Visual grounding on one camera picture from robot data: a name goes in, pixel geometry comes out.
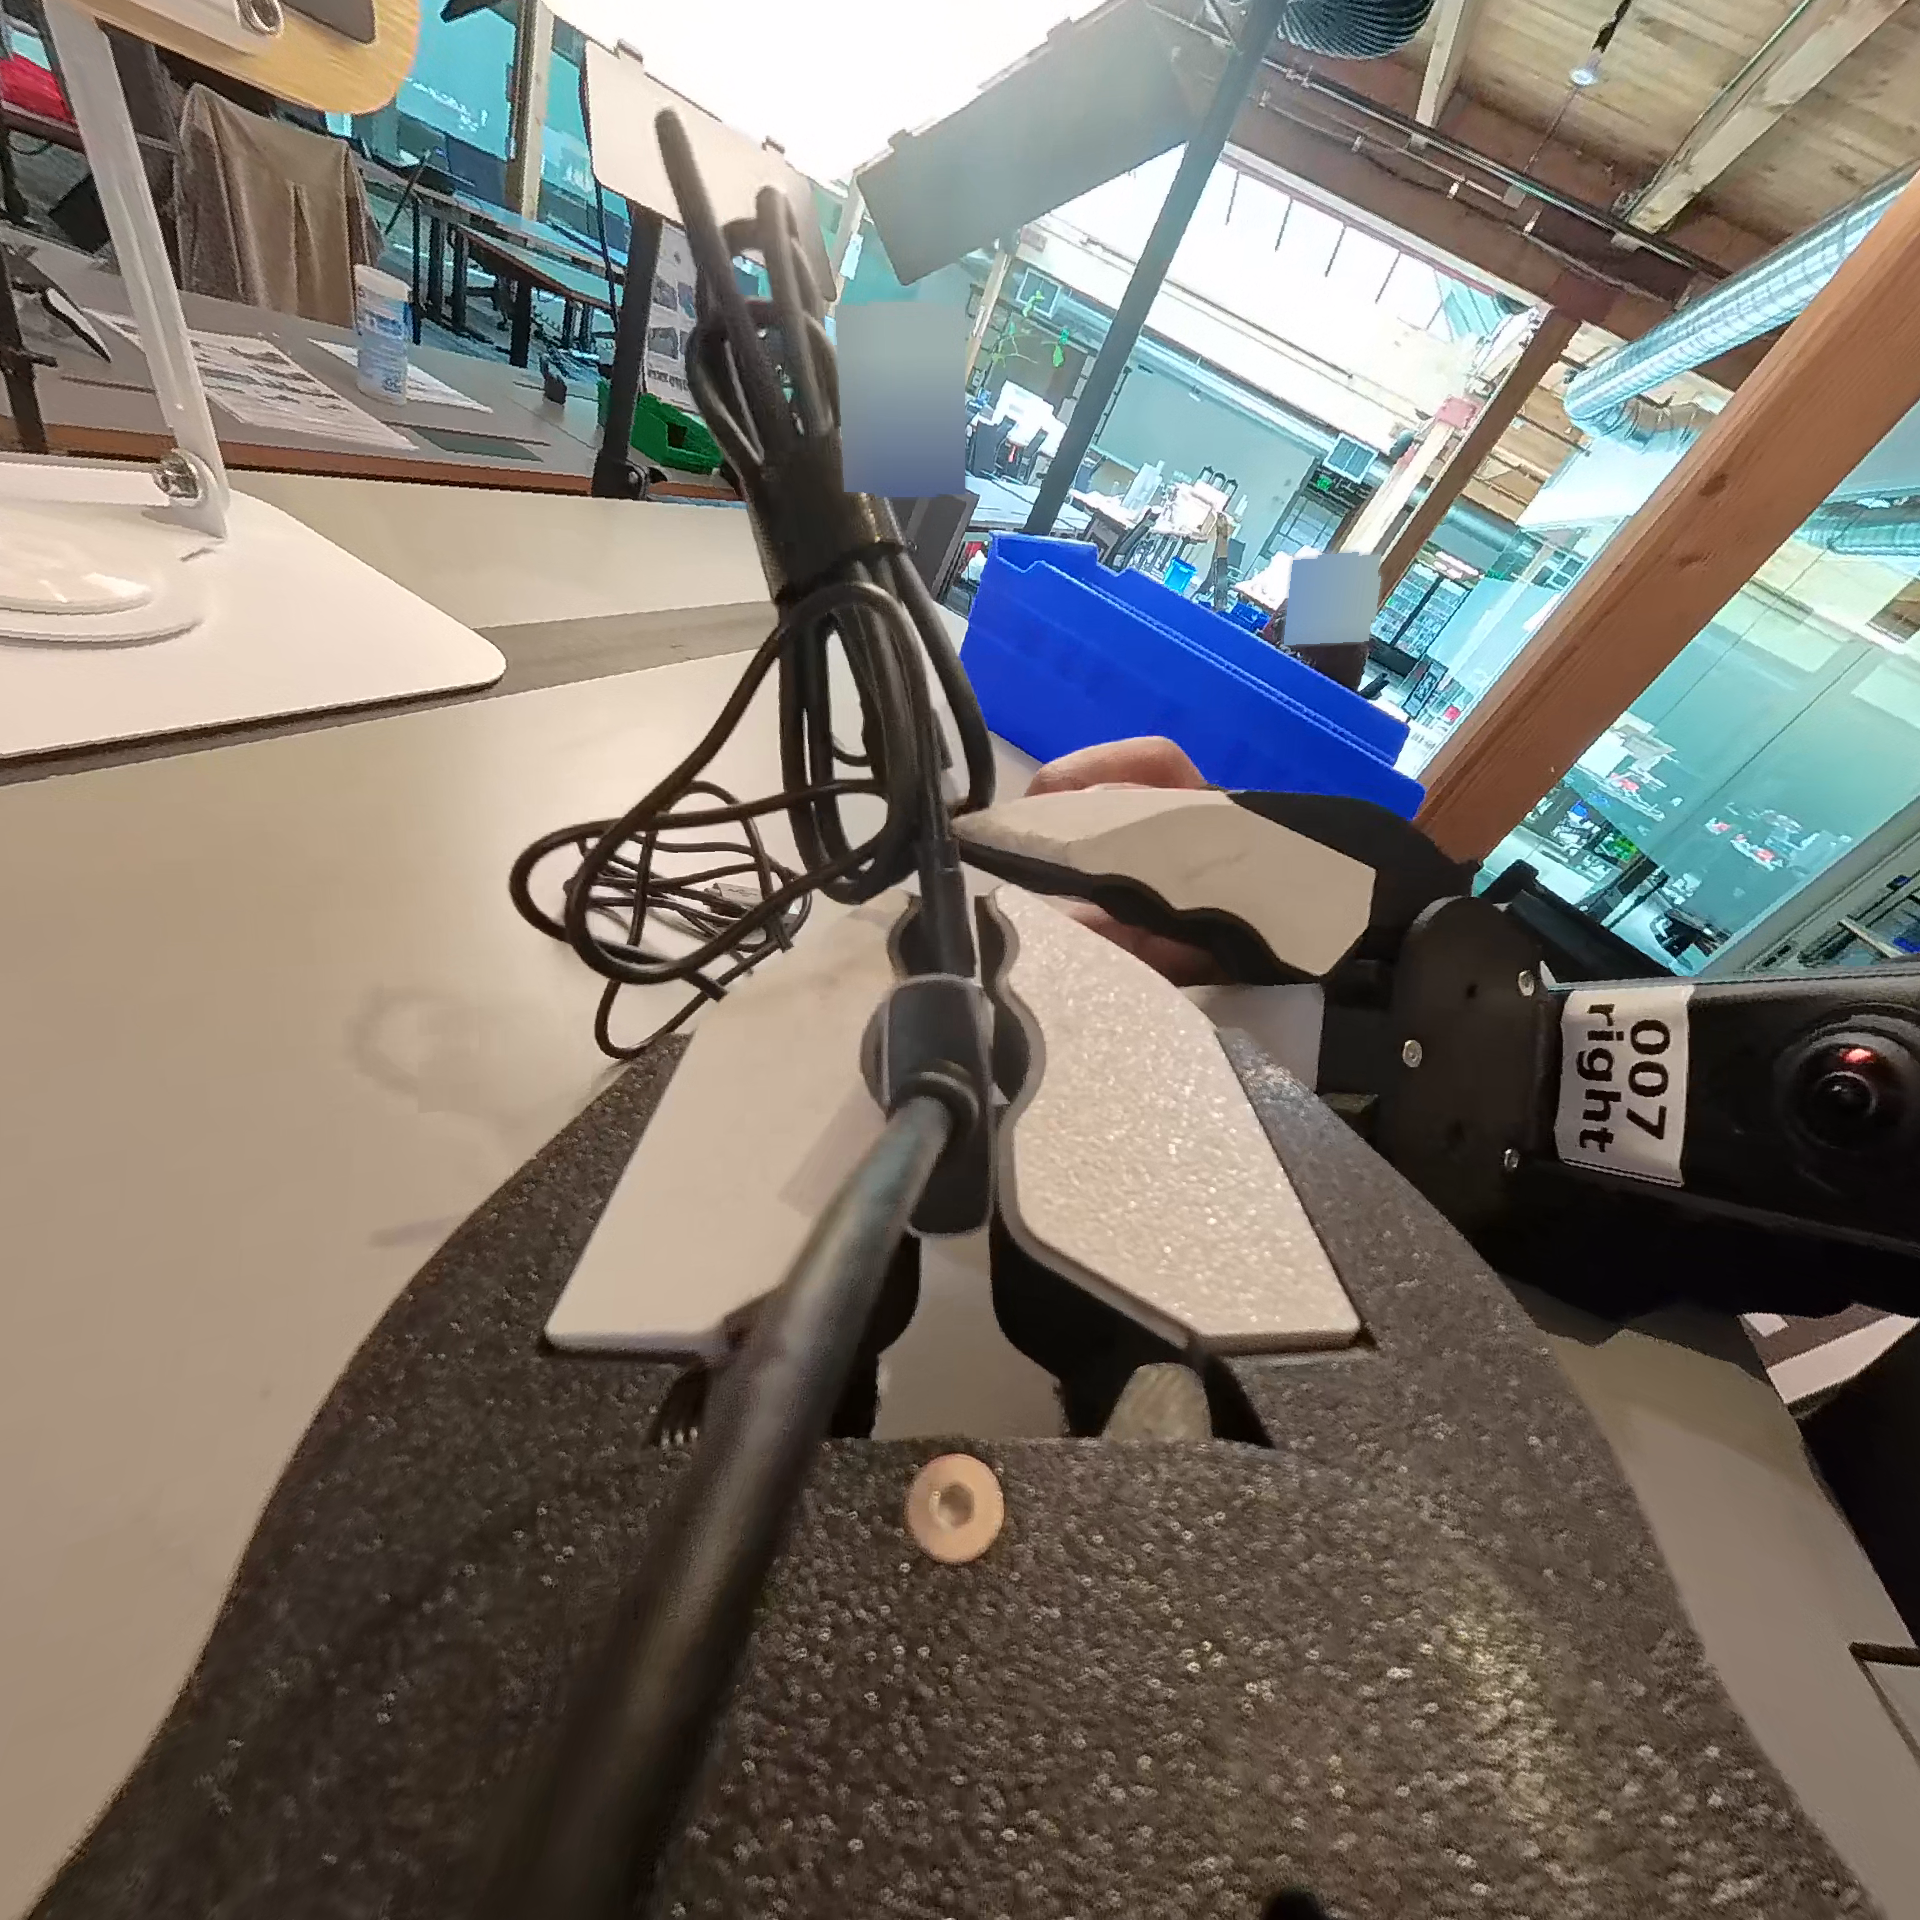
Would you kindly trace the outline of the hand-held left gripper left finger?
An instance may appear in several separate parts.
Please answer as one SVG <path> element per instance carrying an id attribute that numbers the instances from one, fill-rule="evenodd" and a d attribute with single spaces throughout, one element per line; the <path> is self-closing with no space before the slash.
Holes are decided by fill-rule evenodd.
<path id="1" fill-rule="evenodd" d="M 880 1138 L 863 1038 L 897 985 L 906 896 L 805 928 L 690 1030 L 544 1340 L 720 1359 Z"/>

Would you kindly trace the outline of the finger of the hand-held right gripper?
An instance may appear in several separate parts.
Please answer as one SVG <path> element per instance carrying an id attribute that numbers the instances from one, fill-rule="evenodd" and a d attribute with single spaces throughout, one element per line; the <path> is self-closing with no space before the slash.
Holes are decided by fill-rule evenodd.
<path id="1" fill-rule="evenodd" d="M 1303 985 L 1375 919 L 1371 865 L 1217 789 L 1089 786 L 957 820 L 962 858 L 1202 953 L 1228 980 Z"/>

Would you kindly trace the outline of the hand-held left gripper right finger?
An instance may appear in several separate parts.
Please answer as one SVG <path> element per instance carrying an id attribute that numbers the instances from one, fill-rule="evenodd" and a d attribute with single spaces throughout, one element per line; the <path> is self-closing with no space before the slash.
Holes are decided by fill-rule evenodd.
<path id="1" fill-rule="evenodd" d="M 1071 1426 L 1141 1364 L 1345 1352 L 1362 1319 L 1229 1048 L 1184 990 L 1056 905 L 981 900 L 1017 1055 L 992 1300 Z"/>

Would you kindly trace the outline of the blue plastic bin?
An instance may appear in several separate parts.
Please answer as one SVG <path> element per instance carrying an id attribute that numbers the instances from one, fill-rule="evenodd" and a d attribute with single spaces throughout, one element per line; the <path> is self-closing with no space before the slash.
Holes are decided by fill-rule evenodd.
<path id="1" fill-rule="evenodd" d="M 1034 760 L 1163 736 L 1215 784 L 1375 801 L 1404 820 L 1409 722 L 1093 543 L 992 540 L 961 646 L 989 732 Z"/>

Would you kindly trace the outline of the black white marker sheet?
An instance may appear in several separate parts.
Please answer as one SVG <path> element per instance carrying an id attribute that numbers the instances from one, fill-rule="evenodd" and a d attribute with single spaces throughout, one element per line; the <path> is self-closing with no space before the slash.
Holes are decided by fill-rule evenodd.
<path id="1" fill-rule="evenodd" d="M 1829 1313 L 1741 1313 L 1746 1336 L 1781 1400 L 1802 1410 L 1859 1378 L 1874 1359 L 1915 1330 L 1915 1321 L 1874 1308 Z"/>

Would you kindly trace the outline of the black pole with round cap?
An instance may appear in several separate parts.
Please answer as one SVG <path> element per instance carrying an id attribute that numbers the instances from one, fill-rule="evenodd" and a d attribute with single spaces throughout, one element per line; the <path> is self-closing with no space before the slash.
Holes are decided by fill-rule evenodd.
<path id="1" fill-rule="evenodd" d="M 1410 44 L 1434 10 L 1434 2 L 1250 2 L 1240 24 L 1223 29 L 1226 54 L 1204 117 L 1186 136 L 1184 154 L 1169 185 L 1157 222 L 1127 278 L 1109 333 L 1072 407 L 1063 444 L 1051 457 L 1041 492 L 1025 519 L 1025 532 L 1047 537 L 1072 492 L 1079 464 L 1115 397 L 1121 375 L 1138 344 L 1147 313 L 1157 301 L 1193 213 L 1204 196 L 1218 157 L 1226 152 L 1234 118 L 1248 102 L 1275 40 L 1289 40 L 1313 54 L 1339 60 L 1381 60 Z"/>

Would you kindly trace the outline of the green plastic bin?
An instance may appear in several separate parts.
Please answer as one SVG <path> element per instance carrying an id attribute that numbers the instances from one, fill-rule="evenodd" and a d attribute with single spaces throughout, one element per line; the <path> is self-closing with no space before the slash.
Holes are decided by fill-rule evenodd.
<path id="1" fill-rule="evenodd" d="M 637 390 L 633 401 L 631 455 L 640 464 L 693 476 L 713 476 L 727 464 L 699 416 L 649 390 Z"/>

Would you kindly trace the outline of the printed roll-up banner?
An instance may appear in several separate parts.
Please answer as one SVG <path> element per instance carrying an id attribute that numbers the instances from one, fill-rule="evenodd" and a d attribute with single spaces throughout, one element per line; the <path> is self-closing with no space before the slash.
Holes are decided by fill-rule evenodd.
<path id="1" fill-rule="evenodd" d="M 649 301 L 642 389 L 693 414 L 689 386 L 689 335 L 698 321 L 698 266 L 684 229 L 664 223 L 656 248 L 656 276 Z"/>

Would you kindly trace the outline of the black light stand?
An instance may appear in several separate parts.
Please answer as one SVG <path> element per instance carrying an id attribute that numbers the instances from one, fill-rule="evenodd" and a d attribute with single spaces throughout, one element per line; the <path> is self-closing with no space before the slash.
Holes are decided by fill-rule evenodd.
<path id="1" fill-rule="evenodd" d="M 652 327 L 658 241 L 656 213 L 627 201 L 631 244 L 615 313 L 615 359 L 608 377 L 608 414 L 593 466 L 593 495 L 645 495 L 645 473 L 633 466 L 633 421 Z"/>

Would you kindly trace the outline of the studio light panel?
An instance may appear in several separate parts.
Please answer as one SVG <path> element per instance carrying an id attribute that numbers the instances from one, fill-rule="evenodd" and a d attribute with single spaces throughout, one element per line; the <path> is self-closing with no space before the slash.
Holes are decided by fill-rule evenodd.
<path id="1" fill-rule="evenodd" d="M 555 4 L 593 168 L 706 272 L 785 226 L 831 276 L 817 185 L 863 193 L 900 281 L 1200 134 L 1292 4 Z"/>

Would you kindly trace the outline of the white wipes canister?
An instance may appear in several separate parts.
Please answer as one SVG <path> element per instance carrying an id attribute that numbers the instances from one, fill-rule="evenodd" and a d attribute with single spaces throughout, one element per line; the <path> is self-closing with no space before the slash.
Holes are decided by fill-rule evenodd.
<path id="1" fill-rule="evenodd" d="M 408 399 L 413 340 L 410 282 L 369 263 L 355 264 L 353 333 L 361 393 Z"/>

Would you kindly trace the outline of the brown jacket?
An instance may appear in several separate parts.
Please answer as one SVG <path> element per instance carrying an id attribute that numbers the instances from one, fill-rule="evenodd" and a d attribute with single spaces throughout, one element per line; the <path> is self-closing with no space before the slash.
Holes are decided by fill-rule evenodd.
<path id="1" fill-rule="evenodd" d="M 177 281 L 197 296 L 348 328 L 381 237 L 353 150 L 226 100 L 184 96 L 172 198 Z"/>

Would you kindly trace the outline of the wooden post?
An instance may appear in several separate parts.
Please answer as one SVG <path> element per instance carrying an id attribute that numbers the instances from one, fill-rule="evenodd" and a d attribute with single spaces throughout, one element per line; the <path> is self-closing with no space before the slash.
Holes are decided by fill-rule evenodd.
<path id="1" fill-rule="evenodd" d="M 1482 863 L 1919 401 L 1919 183 L 1434 757 L 1419 826 Z"/>

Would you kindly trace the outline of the metal air duct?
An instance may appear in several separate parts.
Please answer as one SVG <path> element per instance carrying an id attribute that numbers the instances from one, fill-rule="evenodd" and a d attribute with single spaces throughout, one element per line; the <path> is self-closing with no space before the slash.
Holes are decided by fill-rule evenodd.
<path id="1" fill-rule="evenodd" d="M 1912 161 L 1681 305 L 1652 332 L 1587 366 L 1564 393 L 1573 428 L 1629 448 L 1685 449 L 1715 423 L 1717 412 L 1699 401 L 1656 401 L 1650 390 L 1795 321 L 1915 176 L 1919 164 Z"/>

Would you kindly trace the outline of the white stand frame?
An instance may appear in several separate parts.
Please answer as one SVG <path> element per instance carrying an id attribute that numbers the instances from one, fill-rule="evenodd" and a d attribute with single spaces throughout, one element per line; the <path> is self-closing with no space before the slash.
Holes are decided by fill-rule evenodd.
<path id="1" fill-rule="evenodd" d="M 226 541 L 232 485 L 108 34 L 82 4 L 44 4 L 44 15 L 173 444 L 155 468 L 155 509 L 48 495 L 32 476 L 4 494 L 2 634 L 41 646 L 172 639 L 203 620 L 188 565 Z"/>

